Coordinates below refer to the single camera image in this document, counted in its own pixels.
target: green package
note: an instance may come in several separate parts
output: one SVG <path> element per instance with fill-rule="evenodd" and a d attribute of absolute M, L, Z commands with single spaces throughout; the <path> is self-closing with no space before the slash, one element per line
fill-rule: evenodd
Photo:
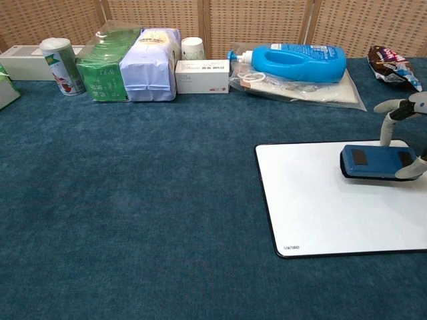
<path fill-rule="evenodd" d="M 7 76 L 5 68 L 0 65 L 0 109 L 18 99 L 19 96 L 20 94 Z"/>
<path fill-rule="evenodd" d="M 128 100 L 119 62 L 140 33 L 140 28 L 97 33 L 96 43 L 86 45 L 77 55 L 77 68 L 93 100 Z"/>

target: white box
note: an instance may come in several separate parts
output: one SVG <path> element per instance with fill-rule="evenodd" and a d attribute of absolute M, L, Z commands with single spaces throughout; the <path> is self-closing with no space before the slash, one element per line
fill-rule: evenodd
<path fill-rule="evenodd" d="M 74 45 L 77 54 L 83 45 Z M 0 64 L 4 66 L 12 80 L 54 81 L 38 45 L 14 45 L 0 54 Z"/>
<path fill-rule="evenodd" d="M 175 69 L 178 93 L 228 93 L 228 60 L 181 60 Z"/>

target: black border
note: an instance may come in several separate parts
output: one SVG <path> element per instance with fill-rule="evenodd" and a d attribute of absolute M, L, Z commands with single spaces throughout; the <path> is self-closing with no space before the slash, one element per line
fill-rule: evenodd
<path fill-rule="evenodd" d="M 323 257 L 347 257 L 347 256 L 357 256 L 357 255 L 381 255 L 381 254 L 397 254 L 397 253 L 426 253 L 427 249 L 408 249 L 408 250 L 388 250 L 388 251 L 361 251 L 361 252 L 349 252 L 349 253 L 321 253 L 318 255 L 281 255 L 278 251 L 278 246 L 276 243 L 276 238 L 274 238 L 273 224 L 270 217 L 270 211 L 268 210 L 266 190 L 264 188 L 264 182 L 262 181 L 260 162 L 258 161 L 258 155 L 256 153 L 256 148 L 261 145 L 302 145 L 308 143 L 337 143 L 337 142 L 365 142 L 365 141 L 378 141 L 378 140 L 344 140 L 344 141 L 312 141 L 312 142 L 282 142 L 282 143 L 260 143 L 254 147 L 254 155 L 256 160 L 256 165 L 258 168 L 258 176 L 260 178 L 261 188 L 262 188 L 262 196 L 264 198 L 264 205 L 266 206 L 266 213 L 268 218 L 268 225 L 270 227 L 270 235 L 272 236 L 274 252 L 281 259 L 304 259 L 304 258 L 323 258 Z"/>

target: blue eraser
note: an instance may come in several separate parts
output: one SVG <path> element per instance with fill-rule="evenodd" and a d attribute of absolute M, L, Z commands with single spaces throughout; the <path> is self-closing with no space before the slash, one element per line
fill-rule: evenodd
<path fill-rule="evenodd" d="M 398 180 L 396 172 L 415 159 L 415 151 L 409 147 L 346 145 L 341 152 L 344 175 L 355 178 Z"/>

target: robotic arm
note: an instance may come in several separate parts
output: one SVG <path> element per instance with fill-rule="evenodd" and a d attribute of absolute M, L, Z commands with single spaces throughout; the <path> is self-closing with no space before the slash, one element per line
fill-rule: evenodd
<path fill-rule="evenodd" d="M 388 112 L 381 126 L 380 144 L 387 146 L 397 122 L 415 115 L 427 115 L 427 91 L 415 93 L 409 99 L 387 100 L 374 108 L 377 113 Z M 396 172 L 396 178 L 409 179 L 427 171 L 427 149 L 411 165 Z"/>

